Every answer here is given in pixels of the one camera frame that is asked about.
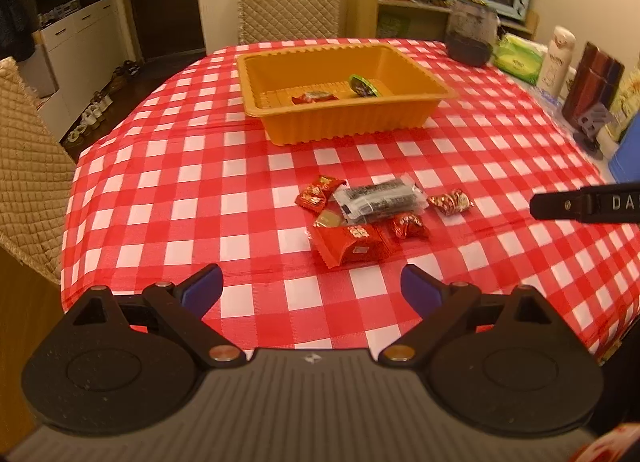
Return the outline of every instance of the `wooden shelf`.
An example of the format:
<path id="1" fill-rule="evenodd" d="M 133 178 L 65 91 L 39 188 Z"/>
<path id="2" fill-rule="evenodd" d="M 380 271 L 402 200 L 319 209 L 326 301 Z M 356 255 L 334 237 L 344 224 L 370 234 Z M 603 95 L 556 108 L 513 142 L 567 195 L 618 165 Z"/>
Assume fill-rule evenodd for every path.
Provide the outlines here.
<path id="1" fill-rule="evenodd" d="M 448 7 L 441 7 L 437 5 L 432 5 L 430 3 L 422 3 L 420 1 L 414 0 L 378 0 L 379 6 L 393 6 L 400 8 L 415 8 L 418 10 L 426 10 L 428 12 L 443 12 L 450 13 L 451 9 Z M 524 34 L 528 34 L 532 36 L 534 31 L 528 28 L 526 25 L 521 23 L 517 23 L 515 21 L 508 21 L 505 18 L 500 18 L 500 24 L 504 27 L 510 28 L 512 30 L 523 32 Z"/>
<path id="2" fill-rule="evenodd" d="M 443 41 L 451 9 L 446 6 L 423 3 L 414 0 L 347 0 L 345 35 L 353 38 L 373 38 L 378 33 L 380 14 L 398 16 L 392 10 L 406 9 L 403 17 L 410 18 L 406 37 L 427 41 Z M 501 19 L 506 31 L 515 32 L 524 39 L 533 40 L 536 36 L 540 16 L 529 10 L 524 23 Z"/>
<path id="3" fill-rule="evenodd" d="M 441 7 L 432 5 L 430 3 L 421 3 L 420 1 L 414 0 L 378 0 L 378 5 L 417 8 L 419 10 L 428 10 L 430 12 L 445 12 L 447 14 L 451 12 L 451 9 L 448 7 Z"/>

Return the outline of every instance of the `orange plastic tray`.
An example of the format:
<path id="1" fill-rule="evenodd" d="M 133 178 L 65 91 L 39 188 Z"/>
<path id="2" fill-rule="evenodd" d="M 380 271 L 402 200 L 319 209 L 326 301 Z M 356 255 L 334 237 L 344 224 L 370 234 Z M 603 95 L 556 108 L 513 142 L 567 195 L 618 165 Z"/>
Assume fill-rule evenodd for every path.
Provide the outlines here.
<path id="1" fill-rule="evenodd" d="M 244 111 L 276 145 L 422 127 L 441 100 L 456 97 L 428 70 L 386 44 L 292 47 L 238 58 Z M 381 96 L 351 91 L 351 74 Z M 339 100 L 295 105 L 292 96 L 331 92 Z"/>

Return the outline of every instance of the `chair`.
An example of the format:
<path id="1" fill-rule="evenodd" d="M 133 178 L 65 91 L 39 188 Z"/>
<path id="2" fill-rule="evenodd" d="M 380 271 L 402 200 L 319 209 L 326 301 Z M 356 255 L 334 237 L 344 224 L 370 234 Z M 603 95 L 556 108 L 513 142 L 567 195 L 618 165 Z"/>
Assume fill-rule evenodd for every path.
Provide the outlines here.
<path id="1" fill-rule="evenodd" d="M 335 38 L 340 0 L 238 0 L 240 44 Z"/>
<path id="2" fill-rule="evenodd" d="M 0 61 L 0 452 L 33 428 L 20 372 L 62 316 L 60 248 L 75 167 L 15 61 Z"/>

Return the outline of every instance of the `dark glass jar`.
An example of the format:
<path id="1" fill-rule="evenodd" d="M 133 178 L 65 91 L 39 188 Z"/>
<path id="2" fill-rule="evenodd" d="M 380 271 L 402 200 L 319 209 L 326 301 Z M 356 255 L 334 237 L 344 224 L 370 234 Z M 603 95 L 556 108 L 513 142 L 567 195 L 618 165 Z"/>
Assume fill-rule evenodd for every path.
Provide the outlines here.
<path id="1" fill-rule="evenodd" d="M 469 66 L 484 66 L 498 38 L 498 15 L 485 4 L 457 0 L 451 7 L 445 35 L 447 54 Z"/>

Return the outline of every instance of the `blue box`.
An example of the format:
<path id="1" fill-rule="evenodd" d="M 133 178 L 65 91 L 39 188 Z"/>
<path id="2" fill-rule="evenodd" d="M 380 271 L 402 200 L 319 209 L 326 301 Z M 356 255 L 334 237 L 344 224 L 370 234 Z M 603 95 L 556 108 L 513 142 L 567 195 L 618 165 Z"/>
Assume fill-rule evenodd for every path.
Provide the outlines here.
<path id="1" fill-rule="evenodd" d="M 626 130 L 620 147 L 609 161 L 616 182 L 640 182 L 640 112 Z"/>

